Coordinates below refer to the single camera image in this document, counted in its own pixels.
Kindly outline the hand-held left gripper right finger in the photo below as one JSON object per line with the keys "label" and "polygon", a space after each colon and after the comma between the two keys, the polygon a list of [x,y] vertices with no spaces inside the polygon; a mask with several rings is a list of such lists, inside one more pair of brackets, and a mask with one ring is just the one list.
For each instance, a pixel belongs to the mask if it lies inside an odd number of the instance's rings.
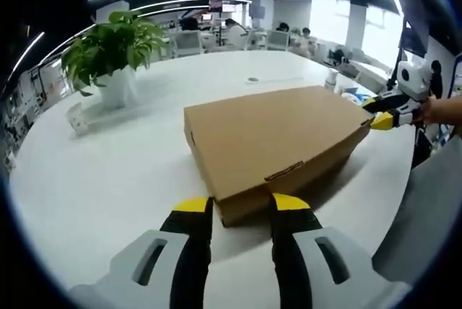
{"label": "hand-held left gripper right finger", "polygon": [[377,273],[362,246],[323,227],[302,199],[273,193],[269,218],[281,308],[397,308],[411,291]]}

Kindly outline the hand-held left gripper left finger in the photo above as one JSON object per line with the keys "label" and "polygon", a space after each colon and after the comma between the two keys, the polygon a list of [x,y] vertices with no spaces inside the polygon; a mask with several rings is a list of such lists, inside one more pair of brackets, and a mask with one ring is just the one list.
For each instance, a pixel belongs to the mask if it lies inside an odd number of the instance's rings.
{"label": "hand-held left gripper left finger", "polygon": [[72,287],[78,308],[202,308],[211,262],[213,200],[180,202],[110,260],[94,284]]}

